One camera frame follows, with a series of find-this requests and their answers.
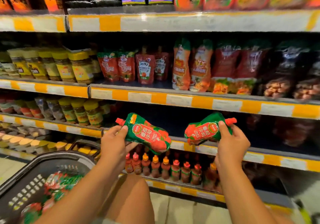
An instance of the supermarket shelf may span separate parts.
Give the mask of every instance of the supermarket shelf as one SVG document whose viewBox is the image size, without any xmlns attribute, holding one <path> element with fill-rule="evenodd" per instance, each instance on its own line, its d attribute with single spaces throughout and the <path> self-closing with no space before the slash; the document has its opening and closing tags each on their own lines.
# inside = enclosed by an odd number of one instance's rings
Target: supermarket shelf
<svg viewBox="0 0 320 224">
<path fill-rule="evenodd" d="M 61 81 L 0 78 L 0 88 L 72 97 L 89 97 L 86 84 Z"/>
<path fill-rule="evenodd" d="M 190 146 L 187 142 L 184 142 L 184 140 L 183 138 L 180 141 L 173 140 L 170 148 L 213 156 L 218 152 L 217 143 L 207 141 L 199 146 Z M 304 171 L 320 172 L 320 157 L 318 156 L 250 147 L 243 160 Z"/>
<path fill-rule="evenodd" d="M 0 148 L 0 154 L 12 156 L 12 157 L 16 157 L 16 158 L 21 158 L 21 159 L 27 160 L 27 161 L 31 161 L 32 159 L 34 159 L 37 156 L 34 154 L 25 153 L 25 152 L 18 152 L 18 151 L 6 149 L 6 148 Z"/>
<path fill-rule="evenodd" d="M 84 135 L 90 137 L 101 138 L 101 129 L 91 127 L 82 127 L 74 124 L 64 123 L 60 121 L 50 121 L 42 119 L 34 119 L 22 115 L 12 115 L 7 113 L 0 113 L 0 121 L 6 123 L 15 123 L 24 126 L 38 127 L 43 129 L 57 130 L 76 135 Z"/>
<path fill-rule="evenodd" d="M 182 183 L 182 181 L 174 182 L 171 179 L 164 180 L 163 178 L 154 178 L 152 176 L 144 176 L 149 187 L 159 188 L 162 190 L 168 190 L 172 192 L 177 192 L 181 194 L 187 194 L 194 197 L 205 198 L 209 200 L 214 200 L 218 202 L 225 203 L 225 198 L 220 193 L 214 193 L 211 191 L 206 191 L 202 189 L 201 186 L 194 186 L 191 184 Z M 276 194 L 269 191 L 255 190 L 262 201 L 272 209 L 281 210 L 282 212 L 291 213 L 293 208 L 292 201 L 290 198 L 284 194 Z"/>
<path fill-rule="evenodd" d="M 113 84 L 91 84 L 92 98 L 112 99 L 139 103 L 203 108 L 230 112 L 254 113 L 294 118 L 320 119 L 320 102 L 300 104 L 294 99 L 283 98 L 267 101 L 265 97 L 245 95 L 218 95 L 209 92 L 195 93 L 169 89 L 169 82 L 155 82 L 152 85 L 124 86 Z"/>
<path fill-rule="evenodd" d="M 0 16 L 0 31 L 11 32 L 66 32 L 66 15 L 9 14 Z"/>
<path fill-rule="evenodd" d="M 67 19 L 71 32 L 320 31 L 320 10 L 182 13 L 174 12 L 172 5 L 164 7 L 73 9 Z"/>
</svg>

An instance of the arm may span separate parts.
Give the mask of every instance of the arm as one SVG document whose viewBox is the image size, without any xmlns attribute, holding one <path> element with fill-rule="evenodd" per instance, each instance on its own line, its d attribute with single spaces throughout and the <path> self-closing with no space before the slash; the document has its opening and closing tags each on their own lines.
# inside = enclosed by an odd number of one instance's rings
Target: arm
<svg viewBox="0 0 320 224">
<path fill-rule="evenodd" d="M 120 129 L 121 126 L 115 126 L 103 136 L 97 165 L 35 224 L 85 224 L 94 219 L 125 166 L 126 153 L 137 145 L 125 146 L 128 127 Z"/>
<path fill-rule="evenodd" d="M 244 133 L 232 125 L 231 135 L 224 122 L 219 122 L 221 141 L 215 163 L 222 191 L 233 224 L 291 224 L 293 222 L 267 209 L 243 172 L 241 161 L 250 146 Z"/>
</svg>

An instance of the price tag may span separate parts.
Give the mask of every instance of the price tag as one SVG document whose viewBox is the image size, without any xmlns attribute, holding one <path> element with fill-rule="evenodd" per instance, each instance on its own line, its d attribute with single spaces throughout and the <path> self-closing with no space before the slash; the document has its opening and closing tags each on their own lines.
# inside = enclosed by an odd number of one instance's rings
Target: price tag
<svg viewBox="0 0 320 224">
<path fill-rule="evenodd" d="M 261 104 L 259 114 L 291 117 L 294 105 L 279 105 L 279 104 Z"/>
<path fill-rule="evenodd" d="M 250 162 L 262 163 L 264 160 L 264 155 L 247 152 L 245 154 L 245 156 L 243 157 L 243 160 L 250 161 Z"/>
<path fill-rule="evenodd" d="M 307 162 L 304 160 L 291 159 L 291 158 L 282 158 L 281 167 L 293 168 L 299 170 L 307 170 Z"/>
<path fill-rule="evenodd" d="M 17 84 L 18 84 L 20 90 L 28 91 L 28 92 L 36 92 L 34 83 L 18 82 Z"/>
<path fill-rule="evenodd" d="M 214 194 L 209 194 L 202 191 L 197 191 L 197 196 L 201 198 L 209 199 L 209 200 L 217 200 Z"/>
<path fill-rule="evenodd" d="M 193 97 L 167 94 L 166 105 L 191 107 Z"/>
<path fill-rule="evenodd" d="M 16 152 L 16 151 L 12 151 L 10 152 L 10 156 L 13 156 L 13 157 L 17 157 L 17 158 L 21 158 L 20 156 L 20 152 Z"/>
<path fill-rule="evenodd" d="M 3 122 L 15 124 L 16 118 L 11 116 L 3 115 Z"/>
<path fill-rule="evenodd" d="M 212 109 L 214 110 L 240 112 L 241 107 L 242 101 L 239 100 L 214 99 L 212 103 Z"/>
<path fill-rule="evenodd" d="M 36 127 L 36 122 L 34 120 L 21 119 L 21 124 L 24 126 Z"/>
<path fill-rule="evenodd" d="M 91 98 L 112 100 L 112 90 L 91 89 Z"/>
<path fill-rule="evenodd" d="M 47 85 L 47 93 L 65 96 L 64 86 Z"/>
<path fill-rule="evenodd" d="M 45 129 L 51 129 L 51 130 L 59 131 L 59 126 L 57 124 L 43 122 L 43 127 Z"/>
<path fill-rule="evenodd" d="M 66 131 L 68 133 L 76 134 L 76 135 L 82 135 L 81 128 L 74 127 L 74 126 L 67 126 Z"/>
<path fill-rule="evenodd" d="M 173 191 L 173 192 L 178 192 L 178 193 L 180 193 L 180 191 L 181 191 L 181 188 L 180 187 L 178 187 L 178 186 L 172 186 L 172 185 L 165 185 L 165 189 L 166 190 L 170 190 L 170 191 Z"/>
<path fill-rule="evenodd" d="M 184 151 L 184 142 L 179 142 L 179 141 L 173 140 L 173 141 L 171 141 L 170 148 Z"/>
<path fill-rule="evenodd" d="M 146 180 L 146 183 L 148 184 L 149 187 L 153 186 L 153 182 L 152 181 Z"/>
<path fill-rule="evenodd" d="M 218 153 L 218 148 L 214 146 L 199 145 L 195 147 L 195 151 L 197 153 L 215 156 Z"/>
<path fill-rule="evenodd" d="M 129 92 L 128 100 L 131 102 L 151 103 L 151 93 Z"/>
<path fill-rule="evenodd" d="M 0 88 L 11 89 L 11 81 L 0 80 Z"/>
</svg>

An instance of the tile floor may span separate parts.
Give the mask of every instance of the tile floor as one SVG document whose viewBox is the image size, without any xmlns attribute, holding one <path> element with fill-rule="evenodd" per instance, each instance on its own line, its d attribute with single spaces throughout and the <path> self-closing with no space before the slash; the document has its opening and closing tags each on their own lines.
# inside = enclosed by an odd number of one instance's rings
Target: tile floor
<svg viewBox="0 0 320 224">
<path fill-rule="evenodd" d="M 0 185 L 24 165 L 19 161 L 0 158 Z M 231 224 L 227 209 L 162 194 L 150 193 L 150 196 L 156 224 Z M 296 224 L 304 223 L 297 209 L 292 219 Z"/>
</svg>

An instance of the green ketchup pouch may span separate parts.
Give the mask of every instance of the green ketchup pouch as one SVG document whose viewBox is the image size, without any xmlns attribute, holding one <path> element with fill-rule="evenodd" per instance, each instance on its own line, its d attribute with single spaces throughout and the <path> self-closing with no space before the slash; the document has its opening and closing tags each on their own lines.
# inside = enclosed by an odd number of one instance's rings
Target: green ketchup pouch
<svg viewBox="0 0 320 224">
<path fill-rule="evenodd" d="M 237 123 L 236 118 L 224 119 L 221 113 L 215 112 L 205 117 L 201 122 L 190 123 L 184 132 L 184 137 L 188 139 L 190 145 L 199 145 L 207 140 L 219 141 L 221 139 L 219 121 L 224 121 L 232 134 L 230 125 Z"/>
<path fill-rule="evenodd" d="M 168 132 L 151 125 L 136 113 L 128 114 L 126 120 L 117 118 L 115 122 L 121 126 L 128 126 L 126 141 L 142 143 L 156 155 L 160 155 L 170 148 L 171 139 Z"/>
</svg>

